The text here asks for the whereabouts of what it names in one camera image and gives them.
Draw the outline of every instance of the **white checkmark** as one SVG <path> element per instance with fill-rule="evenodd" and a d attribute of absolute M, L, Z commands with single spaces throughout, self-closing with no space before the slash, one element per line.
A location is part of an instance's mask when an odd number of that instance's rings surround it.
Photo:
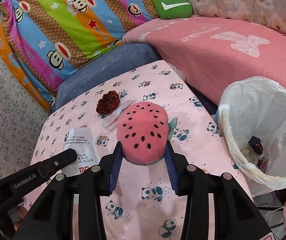
<path fill-rule="evenodd" d="M 167 4 L 163 3 L 163 2 L 161 2 L 161 4 L 162 4 L 164 10 L 166 11 L 168 9 L 171 9 L 171 8 L 174 8 L 174 7 L 178 7 L 178 6 L 182 6 L 182 5 L 187 5 L 187 4 L 190 4 L 190 3 L 188 3 L 188 2 L 181 2 L 181 3 L 173 3 L 173 4 L 170 4 L 170 5 L 167 5 Z"/>

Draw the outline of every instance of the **red star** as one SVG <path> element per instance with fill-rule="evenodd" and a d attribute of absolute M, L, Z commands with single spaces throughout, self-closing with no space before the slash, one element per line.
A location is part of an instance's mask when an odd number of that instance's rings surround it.
<path fill-rule="evenodd" d="M 90 23 L 88 24 L 89 27 L 94 28 L 96 27 L 96 21 L 90 21 Z"/>

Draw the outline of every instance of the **green pillow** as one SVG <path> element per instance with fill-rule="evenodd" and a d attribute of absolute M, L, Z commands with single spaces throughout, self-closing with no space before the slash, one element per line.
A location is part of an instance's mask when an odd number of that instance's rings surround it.
<path fill-rule="evenodd" d="M 188 18 L 193 12 L 188 0 L 156 0 L 155 9 L 163 20 Z"/>

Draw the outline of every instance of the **white cable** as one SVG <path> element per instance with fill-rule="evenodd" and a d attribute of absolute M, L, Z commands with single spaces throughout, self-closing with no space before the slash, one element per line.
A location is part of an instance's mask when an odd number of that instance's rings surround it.
<path fill-rule="evenodd" d="M 265 217 L 265 216 L 267 216 L 267 215 L 269 215 L 269 214 L 272 214 L 273 212 L 278 211 L 278 210 L 280 210 L 280 209 L 282 209 L 282 208 L 283 208 L 283 206 L 280 207 L 280 208 L 278 208 L 278 209 L 275 209 L 275 210 L 273 210 L 273 211 L 271 211 L 271 212 L 269 212 L 269 213 L 267 213 L 267 214 L 265 214 L 265 215 L 263 215 L 263 217 Z"/>

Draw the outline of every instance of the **blue cushion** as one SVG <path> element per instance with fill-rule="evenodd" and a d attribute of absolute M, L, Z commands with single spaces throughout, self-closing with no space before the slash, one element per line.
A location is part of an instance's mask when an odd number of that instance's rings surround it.
<path fill-rule="evenodd" d="M 160 59 L 157 50 L 149 44 L 126 43 L 116 47 L 59 85 L 53 111 L 111 78 Z"/>

